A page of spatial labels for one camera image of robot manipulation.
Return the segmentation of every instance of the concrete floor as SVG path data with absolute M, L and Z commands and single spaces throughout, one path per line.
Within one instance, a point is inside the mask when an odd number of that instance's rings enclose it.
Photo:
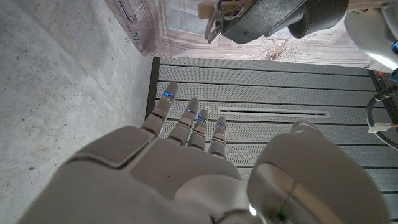
M 144 120 L 152 65 L 104 1 L 0 1 L 0 223 L 62 162 Z

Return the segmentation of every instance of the white robotic arm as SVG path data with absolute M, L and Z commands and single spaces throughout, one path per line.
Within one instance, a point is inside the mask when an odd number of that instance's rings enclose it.
M 371 178 L 310 123 L 267 145 L 247 188 L 226 160 L 224 117 L 209 153 L 206 110 L 185 146 L 196 98 L 159 138 L 177 88 L 170 83 L 141 128 L 115 130 L 67 160 L 19 223 L 389 223 Z

